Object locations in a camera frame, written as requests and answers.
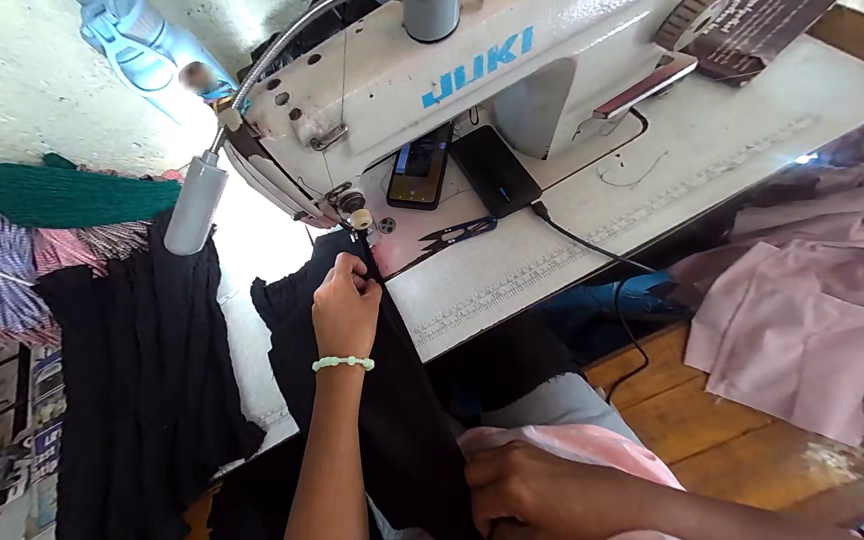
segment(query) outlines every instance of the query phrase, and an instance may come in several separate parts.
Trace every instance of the hand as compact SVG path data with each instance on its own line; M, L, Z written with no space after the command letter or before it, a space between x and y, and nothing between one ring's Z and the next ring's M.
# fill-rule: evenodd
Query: hand
M312 325L319 358L366 359L372 352L382 287L362 278L367 271L362 259L340 252L316 289Z
M465 480L476 529L499 540L593 540L648 531L648 494L652 485L660 487L522 441L472 455Z

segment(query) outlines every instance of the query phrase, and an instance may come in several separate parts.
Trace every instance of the juki logo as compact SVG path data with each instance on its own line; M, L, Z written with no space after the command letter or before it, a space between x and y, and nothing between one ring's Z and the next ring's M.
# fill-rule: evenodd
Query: juki logo
M535 27L530 26L525 30L522 30L522 44L519 49L519 55L524 55L532 50L532 40L534 38ZM505 44L499 47L498 45L494 47L490 47L488 49L488 53L486 55L476 55L472 59L472 78L469 79L469 75L466 72L465 65L460 65L456 67L452 71L442 75L438 78L438 91L439 94L435 95L432 92L429 92L422 96L422 106L425 109L432 107L433 105L439 103L440 101L448 98L452 93L459 92L463 88L471 85L472 83L478 81L482 77L485 76L486 73L486 65L488 67L488 73L492 73L498 69L499 64L510 64L515 59L518 58L515 53L512 52L513 46L515 46L516 41L519 39L519 34L510 35L508 39L505 40Z

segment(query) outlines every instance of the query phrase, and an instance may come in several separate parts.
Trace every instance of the person's arm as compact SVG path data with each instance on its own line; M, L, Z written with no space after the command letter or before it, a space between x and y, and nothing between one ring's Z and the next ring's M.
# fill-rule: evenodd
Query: person's arm
M845 530L704 497L521 441L470 457L472 517L495 540L597 540L654 531L681 540L848 540Z
M315 293L312 322L318 355L366 359L376 339L382 288L364 281L366 265L341 253ZM366 540L369 519L359 454L361 365L316 374L312 422L285 528L286 540Z

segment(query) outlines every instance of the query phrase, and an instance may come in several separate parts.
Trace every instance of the smartphone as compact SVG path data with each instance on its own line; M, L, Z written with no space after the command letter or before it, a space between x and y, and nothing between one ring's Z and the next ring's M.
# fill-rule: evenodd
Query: smartphone
M401 209L436 210L451 142L452 123L449 122L403 146L395 157L386 203Z

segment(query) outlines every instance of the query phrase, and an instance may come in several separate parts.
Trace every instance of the mint green bracelet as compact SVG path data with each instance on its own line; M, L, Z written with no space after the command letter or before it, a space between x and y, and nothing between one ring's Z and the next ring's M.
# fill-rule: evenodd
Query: mint green bracelet
M376 361L371 358L356 358L355 356L340 358L339 356L326 356L321 360L312 362L312 371L318 372L324 367L337 366L339 364L348 364L350 366L361 364L362 367L366 368L366 371L372 371L372 368L376 367Z

